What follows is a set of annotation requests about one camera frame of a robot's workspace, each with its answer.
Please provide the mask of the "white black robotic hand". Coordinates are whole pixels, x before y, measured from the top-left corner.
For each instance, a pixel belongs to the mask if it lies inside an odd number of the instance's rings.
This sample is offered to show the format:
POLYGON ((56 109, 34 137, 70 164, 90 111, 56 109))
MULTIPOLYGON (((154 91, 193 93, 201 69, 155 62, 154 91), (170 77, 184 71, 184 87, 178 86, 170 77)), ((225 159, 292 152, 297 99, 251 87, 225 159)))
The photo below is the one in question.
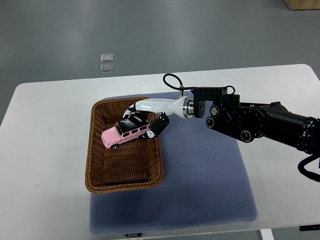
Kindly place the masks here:
POLYGON ((123 114, 123 118, 140 112, 158 114, 158 118, 150 125, 146 133, 139 139, 152 139, 157 137, 170 123, 169 116, 177 115, 182 119, 190 119, 194 115, 194 101, 190 96, 182 96, 178 99, 149 98, 132 104, 123 114))

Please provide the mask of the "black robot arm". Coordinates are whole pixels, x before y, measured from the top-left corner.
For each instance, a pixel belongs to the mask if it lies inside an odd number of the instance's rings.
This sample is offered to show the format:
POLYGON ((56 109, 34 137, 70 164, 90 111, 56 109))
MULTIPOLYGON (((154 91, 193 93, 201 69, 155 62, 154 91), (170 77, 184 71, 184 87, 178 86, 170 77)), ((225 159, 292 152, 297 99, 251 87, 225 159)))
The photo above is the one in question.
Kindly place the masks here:
POLYGON ((266 137, 310 155, 320 153, 318 118, 294 114, 279 101, 241 102, 238 94, 227 93, 227 87, 195 87, 191 92, 196 118, 203 117, 206 102, 212 102, 205 120, 211 130, 244 143, 266 137))

